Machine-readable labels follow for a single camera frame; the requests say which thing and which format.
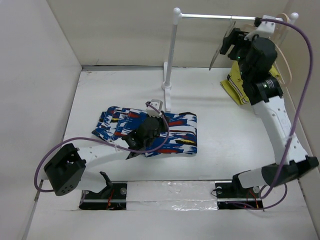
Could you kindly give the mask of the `blue patterned trousers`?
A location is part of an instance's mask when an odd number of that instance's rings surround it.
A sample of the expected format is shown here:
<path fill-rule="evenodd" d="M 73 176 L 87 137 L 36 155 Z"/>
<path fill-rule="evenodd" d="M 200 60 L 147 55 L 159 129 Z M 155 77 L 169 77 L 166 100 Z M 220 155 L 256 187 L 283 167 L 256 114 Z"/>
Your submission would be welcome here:
<path fill-rule="evenodd" d="M 156 151 L 145 153 L 145 157 L 160 154 L 189 154 L 197 153 L 197 115 L 191 112 L 165 113 L 169 126 L 168 140 Z M 95 129 L 94 136 L 107 141 L 116 141 L 133 130 L 146 120 L 145 110 L 111 106 L 103 111 Z"/>

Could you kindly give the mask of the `grey metal trouser hanger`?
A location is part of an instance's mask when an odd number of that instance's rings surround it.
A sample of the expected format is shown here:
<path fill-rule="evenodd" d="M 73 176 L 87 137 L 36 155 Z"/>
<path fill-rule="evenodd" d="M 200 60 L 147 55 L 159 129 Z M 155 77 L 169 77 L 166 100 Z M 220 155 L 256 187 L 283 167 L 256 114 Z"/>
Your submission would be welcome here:
<path fill-rule="evenodd" d="M 209 68 L 208 68 L 209 71 L 212 69 L 212 67 L 213 67 L 218 55 L 220 54 L 220 51 L 221 51 L 222 46 L 223 46 L 224 38 L 227 37 L 230 34 L 230 32 L 234 28 L 235 24 L 236 24 L 236 21 L 233 20 L 232 18 L 230 18 L 229 25 L 228 25 L 228 27 L 227 27 L 227 29 L 226 29 L 223 37 L 222 37 L 222 40 L 220 41 L 220 43 L 219 43 L 219 45 L 218 45 L 218 47 L 217 47 L 212 59 L 211 59 L 210 64 L 209 64 Z"/>

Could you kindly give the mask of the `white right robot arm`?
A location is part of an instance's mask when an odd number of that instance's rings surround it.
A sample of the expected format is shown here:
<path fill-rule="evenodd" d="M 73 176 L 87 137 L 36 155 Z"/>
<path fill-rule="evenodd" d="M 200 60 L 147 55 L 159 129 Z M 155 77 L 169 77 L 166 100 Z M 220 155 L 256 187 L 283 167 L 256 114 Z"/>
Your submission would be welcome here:
<path fill-rule="evenodd" d="M 244 93 L 264 124 L 275 162 L 235 174 L 231 191 L 237 197 L 243 197 L 252 187 L 277 187 L 296 180 L 319 166 L 317 157 L 308 156 L 292 130 L 283 90 L 270 73 L 278 55 L 275 44 L 258 34 L 247 36 L 248 32 L 233 28 L 223 39 L 220 54 L 237 62 Z"/>

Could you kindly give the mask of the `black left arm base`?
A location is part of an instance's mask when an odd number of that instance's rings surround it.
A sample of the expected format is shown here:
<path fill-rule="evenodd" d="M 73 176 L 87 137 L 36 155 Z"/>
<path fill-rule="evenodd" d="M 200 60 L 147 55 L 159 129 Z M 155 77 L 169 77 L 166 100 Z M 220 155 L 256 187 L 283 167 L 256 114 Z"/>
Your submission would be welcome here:
<path fill-rule="evenodd" d="M 104 188 L 98 193 L 83 190 L 79 208 L 81 210 L 106 210 L 106 211 L 122 211 L 127 209 L 127 190 L 128 183 L 126 181 L 112 182 L 109 176 L 103 172 L 99 172 L 104 179 Z"/>

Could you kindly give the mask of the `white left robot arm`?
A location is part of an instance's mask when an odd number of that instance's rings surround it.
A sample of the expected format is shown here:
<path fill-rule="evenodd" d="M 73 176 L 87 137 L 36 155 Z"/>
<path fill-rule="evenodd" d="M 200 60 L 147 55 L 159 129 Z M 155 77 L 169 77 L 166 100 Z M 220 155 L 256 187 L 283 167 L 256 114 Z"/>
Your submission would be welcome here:
<path fill-rule="evenodd" d="M 44 172 L 56 196 L 64 196 L 79 189 L 106 199 L 114 190 L 114 185 L 108 175 L 97 167 L 144 155 L 162 133 L 169 133 L 167 120 L 147 117 L 137 129 L 122 137 L 128 150 L 115 144 L 108 150 L 105 144 L 76 148 L 73 143 L 68 143 L 48 161 Z"/>

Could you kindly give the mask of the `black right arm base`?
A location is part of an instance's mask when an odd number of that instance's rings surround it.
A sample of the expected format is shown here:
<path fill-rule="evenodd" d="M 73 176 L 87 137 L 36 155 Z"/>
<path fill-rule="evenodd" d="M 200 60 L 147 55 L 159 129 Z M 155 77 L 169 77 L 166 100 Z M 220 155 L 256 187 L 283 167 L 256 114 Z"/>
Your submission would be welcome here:
<path fill-rule="evenodd" d="M 263 208 L 259 197 L 260 187 L 243 188 L 238 180 L 217 180 L 211 195 L 216 198 L 218 210 L 241 210 Z"/>

